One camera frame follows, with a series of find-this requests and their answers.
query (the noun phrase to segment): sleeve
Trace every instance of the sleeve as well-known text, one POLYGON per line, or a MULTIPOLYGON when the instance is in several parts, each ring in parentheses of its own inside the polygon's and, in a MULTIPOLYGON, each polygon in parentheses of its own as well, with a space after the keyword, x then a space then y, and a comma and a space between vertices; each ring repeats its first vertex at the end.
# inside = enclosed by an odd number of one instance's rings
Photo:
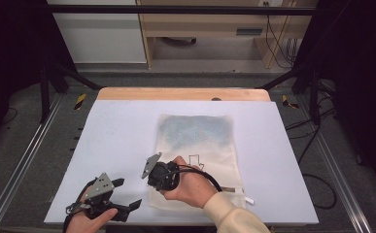
POLYGON ((212 196, 203 212, 218 228, 219 233, 270 233, 265 224, 253 213, 236 207, 222 192, 212 196))

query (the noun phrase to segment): white cloth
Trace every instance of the white cloth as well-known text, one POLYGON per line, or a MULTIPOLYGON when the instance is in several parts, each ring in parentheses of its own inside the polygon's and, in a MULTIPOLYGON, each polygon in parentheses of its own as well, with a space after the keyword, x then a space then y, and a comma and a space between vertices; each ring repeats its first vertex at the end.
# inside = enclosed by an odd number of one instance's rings
MULTIPOLYGON (((190 165, 203 167, 227 192, 230 200, 245 208, 242 180, 239 174, 229 116, 169 116, 159 119, 156 151, 159 161, 172 161, 180 155, 190 165)), ((150 190, 150 206, 163 210, 198 211, 179 201, 166 201, 154 188, 150 190)))

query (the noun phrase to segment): white tabletop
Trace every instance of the white tabletop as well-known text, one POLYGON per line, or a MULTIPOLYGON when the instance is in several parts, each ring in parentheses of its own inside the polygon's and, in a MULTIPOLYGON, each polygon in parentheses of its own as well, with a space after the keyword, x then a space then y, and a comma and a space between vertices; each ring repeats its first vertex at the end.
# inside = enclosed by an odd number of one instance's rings
POLYGON ((247 208, 269 225, 319 222, 275 103, 156 100, 95 101, 45 222, 62 223, 65 208, 84 185, 106 172, 112 180, 125 179, 124 185, 115 189, 113 203, 128 205, 143 199, 126 224, 210 224, 200 212, 174 213, 149 207, 150 187, 140 176, 146 159, 157 152, 155 139, 162 114, 231 116, 245 194, 255 200, 247 208))

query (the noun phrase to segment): hand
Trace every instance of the hand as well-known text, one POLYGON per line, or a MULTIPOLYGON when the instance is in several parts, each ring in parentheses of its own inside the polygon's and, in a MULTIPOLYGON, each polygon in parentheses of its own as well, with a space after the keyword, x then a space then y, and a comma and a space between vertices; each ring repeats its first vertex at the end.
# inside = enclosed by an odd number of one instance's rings
MULTIPOLYGON (((177 156, 174 160, 178 165, 187 165, 187 163, 177 156)), ((181 180, 179 185, 171 191, 160 191, 166 200, 179 200, 191 205, 193 207, 202 208, 217 193, 212 184, 200 174, 196 173, 181 173, 181 180)))
POLYGON ((90 219, 81 211, 73 215, 67 227, 66 233, 96 233, 104 224, 111 220, 118 213, 118 209, 112 208, 95 219, 90 219))

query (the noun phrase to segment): white cabinet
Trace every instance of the white cabinet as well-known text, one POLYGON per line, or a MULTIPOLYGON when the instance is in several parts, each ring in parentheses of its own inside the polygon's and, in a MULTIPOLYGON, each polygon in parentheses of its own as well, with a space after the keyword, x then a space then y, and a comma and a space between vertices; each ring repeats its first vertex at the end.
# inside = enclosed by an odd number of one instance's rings
MULTIPOLYGON (((49 4, 135 5, 134 0, 48 0, 49 4)), ((146 63, 136 14, 53 14, 75 63, 146 63)))

